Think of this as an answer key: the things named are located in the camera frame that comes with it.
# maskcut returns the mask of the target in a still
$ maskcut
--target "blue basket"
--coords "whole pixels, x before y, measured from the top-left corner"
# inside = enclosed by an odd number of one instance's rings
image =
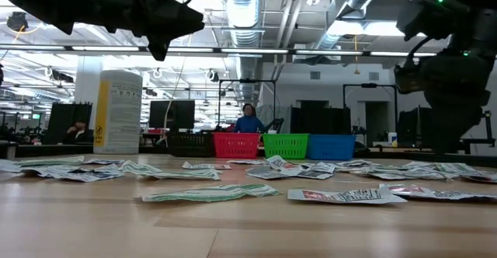
[[[311,134],[308,142],[308,158],[314,160],[350,160],[354,154],[356,136],[335,134]]]

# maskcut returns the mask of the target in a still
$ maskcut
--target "label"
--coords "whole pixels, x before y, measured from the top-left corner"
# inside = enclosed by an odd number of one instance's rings
[[[141,87],[141,82],[112,81],[106,145],[138,146],[140,143]]]
[[[101,81],[99,88],[99,102],[96,108],[95,122],[95,146],[104,145],[104,134],[106,132],[107,105],[109,104],[109,82]]]

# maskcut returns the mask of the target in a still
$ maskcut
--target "desk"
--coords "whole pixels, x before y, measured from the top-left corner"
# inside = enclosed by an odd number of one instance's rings
[[[87,155],[86,158],[109,158]],[[179,169],[215,159],[115,155]],[[378,160],[405,164],[402,160]],[[217,203],[145,204],[133,197],[220,184],[266,183],[344,191],[379,180],[336,173],[328,180],[266,181],[233,165],[221,181],[149,180],[134,175],[73,183],[0,173],[0,253],[4,257],[496,257],[497,204],[410,201],[395,206],[290,202],[286,195]],[[496,186],[455,180],[410,181],[439,190],[495,193]]]

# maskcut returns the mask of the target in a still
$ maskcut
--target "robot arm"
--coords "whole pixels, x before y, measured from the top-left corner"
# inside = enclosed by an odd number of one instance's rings
[[[479,124],[485,90],[497,55],[497,0],[404,0],[397,28],[410,40],[424,39],[397,66],[395,81],[401,94],[424,91],[433,108],[432,142],[437,152],[449,152],[461,136]],[[447,48],[415,64],[414,53],[429,40],[450,37]]]
[[[124,29],[136,37],[146,36],[157,61],[164,61],[171,40],[204,26],[202,13],[175,0],[9,1],[66,34],[71,34],[78,22],[104,26],[109,33]]]

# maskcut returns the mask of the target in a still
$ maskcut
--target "plastic basket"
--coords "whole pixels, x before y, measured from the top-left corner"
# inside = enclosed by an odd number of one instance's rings
[[[212,134],[168,134],[168,153],[175,157],[213,157]]]
[[[216,157],[255,159],[259,134],[214,133]]]
[[[305,159],[309,134],[264,134],[266,158]]]
[[[311,134],[308,158],[314,160],[350,160],[354,154],[356,136]]]

